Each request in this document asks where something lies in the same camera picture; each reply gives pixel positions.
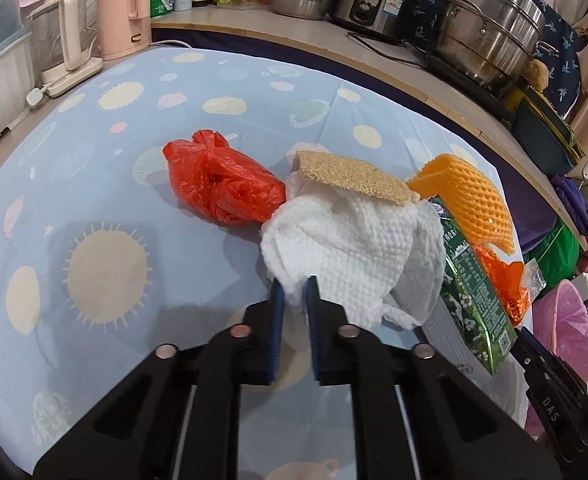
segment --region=palm tree print fabric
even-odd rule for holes
[[[534,56],[549,68],[549,87],[544,94],[561,116],[565,116],[581,92],[581,75],[576,53],[586,45],[572,27],[543,0],[533,0],[546,17],[544,41],[556,47],[559,56],[538,49]],[[437,22],[445,7],[443,0],[420,0],[412,20],[404,26],[404,36],[420,48],[429,48],[437,34]]]

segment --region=qr code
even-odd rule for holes
[[[507,333],[507,330],[503,330],[500,338],[498,338],[498,347],[501,349],[501,355],[507,354],[511,346],[512,341],[510,340],[510,335]]]

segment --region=white cloth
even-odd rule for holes
[[[343,305],[350,323],[365,329],[378,326],[383,316],[403,328],[430,317],[445,252],[440,219],[429,202],[400,206],[296,172],[286,188],[288,201],[263,224],[261,251],[286,294],[284,336],[292,346],[304,339],[309,276],[318,277],[322,299]],[[385,297],[396,301],[386,304]]]

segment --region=green plastic packet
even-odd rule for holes
[[[440,216],[445,243],[445,277],[440,290],[465,345],[494,375],[516,341],[516,332],[492,282],[439,196],[430,202]]]

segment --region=wooden counter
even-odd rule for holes
[[[478,137],[516,169],[552,206],[587,248],[570,215],[547,177],[534,165],[512,134],[479,105],[421,68],[398,63],[349,38],[346,30],[329,22],[310,22],[266,10],[225,10],[214,6],[171,12],[152,20],[152,28],[184,28],[224,32],[279,43],[331,59],[410,94]],[[376,43],[395,57],[416,60],[403,47]]]

